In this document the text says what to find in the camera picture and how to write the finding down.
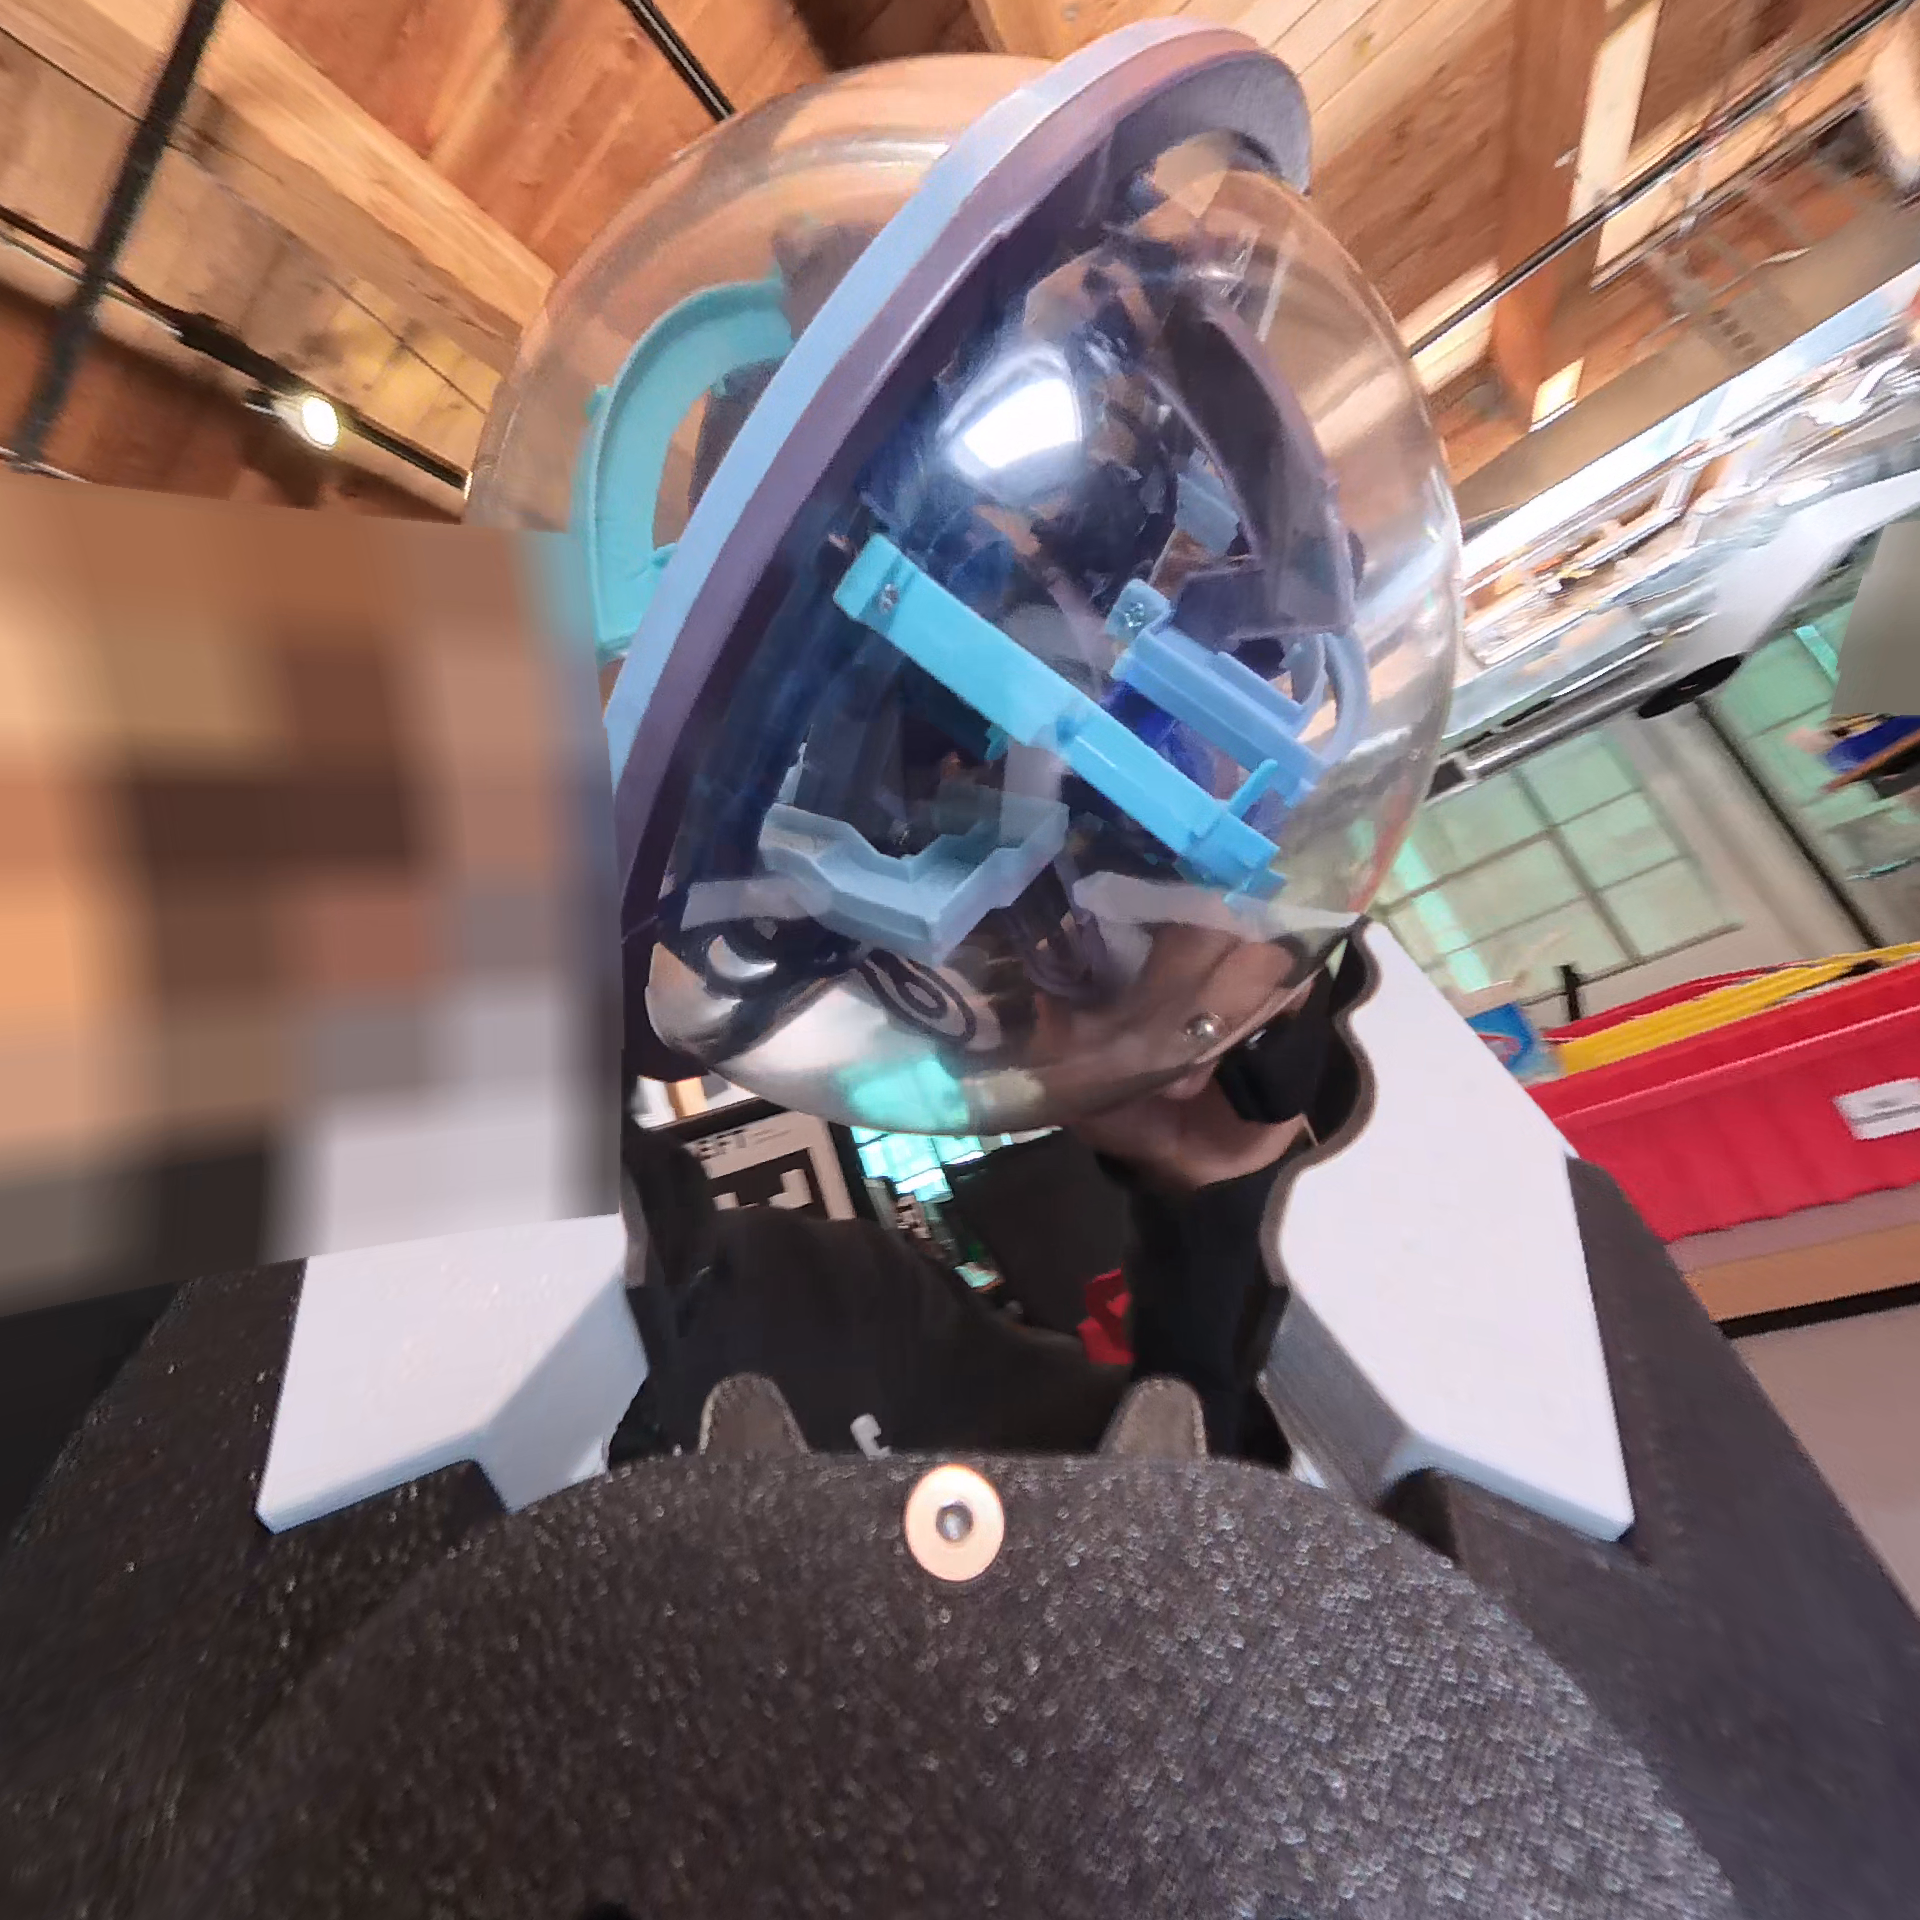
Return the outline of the person's left hand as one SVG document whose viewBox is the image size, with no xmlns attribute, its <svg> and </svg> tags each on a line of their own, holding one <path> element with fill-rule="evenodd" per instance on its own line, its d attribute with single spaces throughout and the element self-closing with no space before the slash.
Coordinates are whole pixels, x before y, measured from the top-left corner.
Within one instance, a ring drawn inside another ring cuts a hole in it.
<svg viewBox="0 0 1920 1920">
<path fill-rule="evenodd" d="M 1218 1059 L 1167 1087 L 1084 1116 L 1067 1134 L 1139 1186 L 1191 1195 L 1274 1165 L 1317 1137 L 1333 1056 L 1337 974 L 1317 972 Z"/>
</svg>

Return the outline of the ceiling spot light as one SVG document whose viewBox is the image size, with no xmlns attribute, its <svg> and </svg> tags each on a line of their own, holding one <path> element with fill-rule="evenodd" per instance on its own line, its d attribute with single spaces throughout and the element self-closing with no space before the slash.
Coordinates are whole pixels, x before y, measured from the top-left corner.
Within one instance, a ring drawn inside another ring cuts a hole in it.
<svg viewBox="0 0 1920 1920">
<path fill-rule="evenodd" d="M 252 386 L 246 396 L 250 412 L 274 420 L 302 448 L 334 457 L 344 438 L 344 415 L 324 395 L 294 384 L 292 389 Z"/>
</svg>

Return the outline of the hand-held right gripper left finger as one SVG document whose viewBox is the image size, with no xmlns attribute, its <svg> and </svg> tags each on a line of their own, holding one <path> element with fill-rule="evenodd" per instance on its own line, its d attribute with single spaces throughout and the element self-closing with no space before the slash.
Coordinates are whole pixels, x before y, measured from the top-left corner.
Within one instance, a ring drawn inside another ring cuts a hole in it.
<svg viewBox="0 0 1920 1920">
<path fill-rule="evenodd" d="M 618 1214 L 308 1258 L 255 1516 L 292 1531 L 447 1469 L 521 1513 L 605 1476 L 647 1378 Z"/>
</svg>

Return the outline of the red plastic bin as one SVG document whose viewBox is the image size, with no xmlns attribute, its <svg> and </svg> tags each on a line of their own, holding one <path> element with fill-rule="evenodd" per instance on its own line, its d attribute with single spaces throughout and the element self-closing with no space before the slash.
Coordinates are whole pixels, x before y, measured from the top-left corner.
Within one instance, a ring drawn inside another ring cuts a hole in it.
<svg viewBox="0 0 1920 1920">
<path fill-rule="evenodd" d="M 1664 1241 L 1916 1186 L 1911 942 L 1690 981 L 1549 1046 L 1530 1097 Z"/>
</svg>

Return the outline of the large paned window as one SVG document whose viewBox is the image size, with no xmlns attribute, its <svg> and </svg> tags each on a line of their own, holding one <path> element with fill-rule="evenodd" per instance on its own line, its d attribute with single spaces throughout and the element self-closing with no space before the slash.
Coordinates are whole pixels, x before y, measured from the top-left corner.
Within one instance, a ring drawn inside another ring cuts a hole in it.
<svg viewBox="0 0 1920 1920">
<path fill-rule="evenodd" d="M 1615 716 L 1429 802 L 1376 918 L 1440 988 L 1551 1020 L 1694 978 L 1903 937 L 1825 792 L 1844 615 L 1770 637 L 1698 700 Z"/>
</svg>

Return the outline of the wooden bench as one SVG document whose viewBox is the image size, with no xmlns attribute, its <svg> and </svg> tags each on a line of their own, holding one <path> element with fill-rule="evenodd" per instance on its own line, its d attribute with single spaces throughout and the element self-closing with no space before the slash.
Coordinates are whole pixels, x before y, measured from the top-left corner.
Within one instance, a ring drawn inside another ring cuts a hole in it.
<svg viewBox="0 0 1920 1920">
<path fill-rule="evenodd" d="M 1668 1244 L 1708 1316 L 1727 1337 L 1783 1333 L 1916 1305 L 1913 1193 L 1752 1220 Z"/>
</svg>

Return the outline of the clear plastic maze ball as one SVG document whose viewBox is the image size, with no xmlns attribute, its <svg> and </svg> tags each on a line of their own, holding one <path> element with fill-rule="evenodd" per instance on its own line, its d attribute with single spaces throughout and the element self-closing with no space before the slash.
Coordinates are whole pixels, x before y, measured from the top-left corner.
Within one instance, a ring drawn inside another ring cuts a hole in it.
<svg viewBox="0 0 1920 1920">
<path fill-rule="evenodd" d="M 710 129 L 547 293 L 468 517 L 610 677 L 628 1087 L 1307 1111 L 1462 634 L 1310 149 L 1214 22 L 891 61 Z"/>
</svg>

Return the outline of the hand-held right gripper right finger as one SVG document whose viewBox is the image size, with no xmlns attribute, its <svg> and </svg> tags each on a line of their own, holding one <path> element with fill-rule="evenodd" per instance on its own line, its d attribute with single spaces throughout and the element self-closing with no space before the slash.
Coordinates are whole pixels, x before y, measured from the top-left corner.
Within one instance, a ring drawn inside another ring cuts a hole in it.
<svg viewBox="0 0 1920 1920">
<path fill-rule="evenodd" d="M 1633 1524 L 1572 1151 L 1387 932 L 1348 946 L 1352 1116 L 1274 1191 L 1262 1399 L 1307 1484 L 1436 1472 L 1596 1543 Z"/>
</svg>

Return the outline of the black ceiling light rail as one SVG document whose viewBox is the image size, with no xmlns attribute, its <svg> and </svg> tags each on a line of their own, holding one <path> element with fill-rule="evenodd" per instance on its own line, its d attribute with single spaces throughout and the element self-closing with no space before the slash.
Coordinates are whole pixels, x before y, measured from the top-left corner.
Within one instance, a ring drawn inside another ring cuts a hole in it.
<svg viewBox="0 0 1920 1920">
<path fill-rule="evenodd" d="M 468 471 L 455 468 L 436 453 L 389 433 L 361 411 L 355 411 L 322 389 L 248 347 L 236 332 L 215 318 L 159 300 L 138 289 L 122 275 L 122 258 L 131 233 L 142 220 L 161 158 L 171 151 L 182 129 L 188 98 L 199 80 L 199 70 L 223 20 L 223 3 L 191 3 L 184 6 L 179 25 L 169 38 L 155 72 L 145 104 L 131 119 L 126 146 L 108 185 L 108 197 L 83 249 L 55 239 L 54 233 L 24 212 L 3 207 L 3 242 L 26 242 L 43 266 L 62 275 L 65 298 L 54 311 L 54 325 L 38 373 L 3 444 L 3 466 L 19 472 L 52 474 L 46 448 L 62 422 L 80 381 L 83 359 L 102 336 L 102 308 L 120 300 L 134 314 L 158 327 L 163 342 L 179 348 L 196 373 L 220 373 L 241 383 L 241 404 L 253 386 L 292 389 L 299 384 L 328 398 L 344 417 L 344 438 L 331 460 L 347 455 L 372 453 L 396 462 L 443 491 L 466 495 Z"/>
</svg>

